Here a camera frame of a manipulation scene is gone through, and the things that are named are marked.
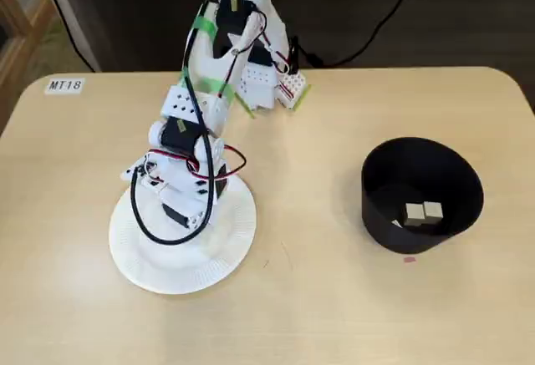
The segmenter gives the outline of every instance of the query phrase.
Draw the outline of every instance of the black wire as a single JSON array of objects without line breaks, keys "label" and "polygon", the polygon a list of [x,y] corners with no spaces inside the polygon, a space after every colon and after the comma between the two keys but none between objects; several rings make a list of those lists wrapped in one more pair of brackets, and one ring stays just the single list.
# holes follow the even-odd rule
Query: black wire
[{"label": "black wire", "polygon": [[58,0],[53,0],[53,4],[56,5],[56,8],[58,9],[59,16],[61,17],[61,21],[64,23],[65,30],[67,31],[67,35],[69,35],[69,41],[71,45],[73,45],[73,49],[78,54],[78,57],[84,64],[88,67],[89,70],[91,70],[91,73],[94,73],[94,68],[89,64],[87,59],[84,57],[84,55],[79,51],[78,47],[76,46],[76,42],[74,41],[73,35],[70,33],[69,25],[67,24],[67,19],[64,16],[64,13],[61,11],[61,7],[59,6]]},{"label": "black wire", "polygon": [[260,10],[256,6],[253,9],[253,11],[256,12],[256,13],[259,13],[260,15],[262,15],[262,17],[264,17],[264,25],[263,25],[262,29],[260,30],[260,32],[258,33],[257,37],[254,38],[253,41],[251,43],[249,43],[249,45],[246,48],[243,48],[242,50],[238,51],[238,53],[244,53],[247,50],[249,50],[254,45],[254,43],[264,34],[264,31],[266,31],[266,28],[268,27],[268,17],[266,16],[266,13],[263,12],[262,10]]},{"label": "black wire", "polygon": [[[199,10],[199,14],[198,14],[199,16],[204,15],[206,11],[206,7],[208,6],[209,2],[210,0],[204,1],[204,3],[201,6],[201,9]],[[197,28],[193,28],[191,30],[191,35],[186,45],[186,51],[184,52],[184,59],[182,62],[183,70],[186,70],[188,68],[188,63],[189,63],[190,56],[191,56],[191,50],[193,49],[193,44],[195,42],[197,33],[198,33]],[[135,221],[137,222],[137,225],[140,227],[143,234],[145,234],[150,240],[158,244],[162,244],[164,246],[178,246],[198,236],[208,225],[208,221],[210,221],[211,211],[214,205],[214,190],[215,190],[215,184],[216,184],[216,176],[214,175],[214,163],[213,163],[213,158],[211,157],[211,146],[210,146],[210,140],[208,138],[209,130],[206,127],[206,124],[204,123],[204,119],[202,118],[202,111],[201,111],[201,108],[199,107],[199,102],[197,101],[197,97],[195,96],[195,90],[193,89],[193,85],[191,84],[189,74],[186,74],[184,76],[184,80],[186,81],[188,94],[190,95],[191,102],[193,103],[193,109],[196,112],[197,121],[199,125],[201,126],[201,128],[203,129],[202,140],[204,142],[204,147],[206,150],[206,158],[208,162],[208,202],[206,203],[206,212],[205,212],[204,218],[202,219],[201,224],[192,233],[182,238],[176,239],[176,240],[162,240],[161,238],[156,237],[146,228],[145,224],[143,223],[143,220],[141,219],[140,212],[138,211],[137,204],[135,201],[135,186],[137,184],[137,173],[138,171],[141,170],[140,167],[137,167],[134,169],[134,174],[132,175],[132,181],[130,184],[130,203],[132,205],[132,210],[134,212],[134,218],[135,218]]]},{"label": "black wire", "polygon": [[379,23],[375,26],[374,31],[371,33],[371,36],[369,37],[368,41],[357,50],[355,53],[351,54],[347,58],[343,58],[339,60],[338,62],[331,63],[331,64],[325,64],[324,61],[316,54],[314,53],[308,53],[303,49],[301,45],[298,44],[299,50],[303,53],[304,57],[307,59],[308,63],[315,68],[333,68],[338,67],[343,64],[352,62],[355,60],[358,56],[360,56],[362,53],[365,52],[365,50],[371,45],[372,42],[374,42],[375,37],[379,33],[379,31],[382,29],[382,27],[394,16],[395,12],[400,8],[401,4],[403,3],[403,0],[397,0],[395,5],[390,9],[388,14],[379,21]]}]

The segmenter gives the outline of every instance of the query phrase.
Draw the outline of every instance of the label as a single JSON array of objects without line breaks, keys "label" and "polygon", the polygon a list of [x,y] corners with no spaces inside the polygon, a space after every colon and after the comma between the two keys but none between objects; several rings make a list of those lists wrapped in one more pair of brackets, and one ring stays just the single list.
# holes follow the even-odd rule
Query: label
[{"label": "label", "polygon": [[184,124],[184,122],[182,121],[182,119],[178,119],[176,121],[178,123],[178,130],[183,133],[184,131],[186,131],[186,125]]},{"label": "label", "polygon": [[50,79],[44,89],[45,95],[72,95],[80,94],[84,89],[85,79]]}]

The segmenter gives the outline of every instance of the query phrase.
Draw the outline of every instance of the white paper plate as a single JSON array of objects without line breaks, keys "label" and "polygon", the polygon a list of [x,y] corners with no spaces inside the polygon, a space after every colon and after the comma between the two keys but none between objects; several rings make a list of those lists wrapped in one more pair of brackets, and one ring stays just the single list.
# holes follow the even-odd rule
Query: white paper plate
[{"label": "white paper plate", "polygon": [[[181,226],[165,214],[156,194],[143,187],[135,193],[149,231],[157,236],[186,234],[177,230]],[[129,188],[111,216],[110,251],[120,272],[137,286],[160,294],[186,294],[212,286],[234,271],[249,251],[256,227],[251,191],[234,175],[199,236],[178,246],[156,244],[135,222]]]}]

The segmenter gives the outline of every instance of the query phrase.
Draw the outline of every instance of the green tape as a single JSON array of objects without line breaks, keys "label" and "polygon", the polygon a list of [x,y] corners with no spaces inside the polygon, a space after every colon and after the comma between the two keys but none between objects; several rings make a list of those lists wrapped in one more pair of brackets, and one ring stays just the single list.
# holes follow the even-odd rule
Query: green tape
[{"label": "green tape", "polygon": [[[186,87],[186,81],[184,80],[185,77],[189,77],[190,73],[187,69],[187,67],[184,67],[182,69],[182,77],[179,80],[178,84],[181,87]],[[219,91],[221,90],[221,87],[223,86],[223,82],[219,79],[209,79],[209,78],[203,78],[201,82],[197,83],[195,85],[195,90],[199,92],[204,92],[205,94],[219,94]],[[227,102],[230,106],[232,103],[232,100],[234,98],[237,99],[237,101],[240,103],[240,105],[245,109],[245,111],[251,116],[251,119],[254,119],[254,114],[249,109],[245,101],[242,99],[242,97],[237,93],[234,92],[234,89],[231,85],[227,84],[227,86],[223,89],[223,96],[227,98]]]},{"label": "green tape", "polygon": [[192,28],[197,28],[207,33],[212,42],[214,42],[214,39],[216,39],[217,25],[214,24],[212,21],[208,20],[207,18],[197,16],[197,18],[193,22]]},{"label": "green tape", "polygon": [[251,119],[254,119],[254,114],[252,113],[252,110],[250,110],[247,104],[245,103],[245,100],[242,99],[242,97],[240,96],[238,92],[236,92],[235,95],[236,95],[236,100],[245,109],[245,111],[249,114],[249,116],[251,116]]},{"label": "green tape", "polygon": [[304,101],[304,97],[307,96],[308,91],[310,90],[311,87],[312,87],[311,84],[307,85],[307,88],[305,88],[305,90],[303,91],[301,98],[299,98],[299,101],[295,104],[295,106],[293,106],[294,112],[298,109],[299,106],[301,106],[301,103]]},{"label": "green tape", "polygon": [[[205,94],[218,94],[222,86],[223,82],[219,79],[203,78],[201,81],[199,81],[199,83],[197,83],[195,89],[200,92],[204,92]],[[227,98],[227,102],[230,105],[235,96],[234,89],[232,89],[231,85],[227,84],[225,86],[223,89],[223,96]]]}]

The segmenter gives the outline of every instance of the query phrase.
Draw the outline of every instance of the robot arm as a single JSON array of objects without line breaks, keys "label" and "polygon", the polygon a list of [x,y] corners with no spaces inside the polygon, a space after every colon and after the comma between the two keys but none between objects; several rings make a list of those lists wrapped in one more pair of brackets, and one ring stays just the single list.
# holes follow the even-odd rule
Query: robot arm
[{"label": "robot arm", "polygon": [[[299,72],[289,73],[286,29],[271,0],[211,0],[193,28],[197,32],[184,71],[209,132],[216,205],[230,175],[220,136],[234,94],[251,109],[272,108],[276,99],[292,108],[306,80]],[[160,112],[163,120],[150,127],[152,149],[122,175],[125,180],[139,175],[135,181],[159,196],[165,213],[180,225],[178,238],[199,227],[209,195],[206,130],[190,92],[184,79],[171,86]]]}]

